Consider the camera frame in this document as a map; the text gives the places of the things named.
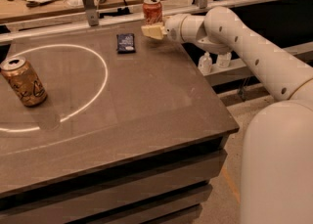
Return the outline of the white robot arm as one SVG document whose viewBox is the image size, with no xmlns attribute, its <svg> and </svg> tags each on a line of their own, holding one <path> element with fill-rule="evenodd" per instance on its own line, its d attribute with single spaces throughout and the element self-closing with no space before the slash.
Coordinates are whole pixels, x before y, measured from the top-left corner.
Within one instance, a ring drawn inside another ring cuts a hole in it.
<svg viewBox="0 0 313 224">
<path fill-rule="evenodd" d="M 235 52 L 273 97 L 246 128 L 241 224 L 313 224 L 313 67 L 250 29 L 230 9 L 173 15 L 145 36 Z"/>
</svg>

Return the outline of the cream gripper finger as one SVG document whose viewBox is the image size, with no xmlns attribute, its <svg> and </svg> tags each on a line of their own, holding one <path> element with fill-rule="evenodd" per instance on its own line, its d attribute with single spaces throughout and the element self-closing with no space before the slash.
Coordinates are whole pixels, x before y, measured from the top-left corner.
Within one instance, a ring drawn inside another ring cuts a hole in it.
<svg viewBox="0 0 313 224">
<path fill-rule="evenodd" d="M 164 31 L 164 25 L 162 22 L 142 25 L 141 30 L 146 37 L 150 37 L 157 40 L 162 40 L 163 37 L 166 35 L 166 32 Z"/>
</svg>

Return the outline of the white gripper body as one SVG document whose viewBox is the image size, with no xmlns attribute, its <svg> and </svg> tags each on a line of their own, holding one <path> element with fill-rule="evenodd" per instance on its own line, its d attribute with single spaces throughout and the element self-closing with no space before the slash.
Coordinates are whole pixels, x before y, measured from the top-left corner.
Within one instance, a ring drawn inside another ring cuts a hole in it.
<svg viewBox="0 0 313 224">
<path fill-rule="evenodd" d="M 175 42 L 206 44 L 208 36 L 204 16 L 177 14 L 169 17 L 164 24 L 166 36 Z"/>
</svg>

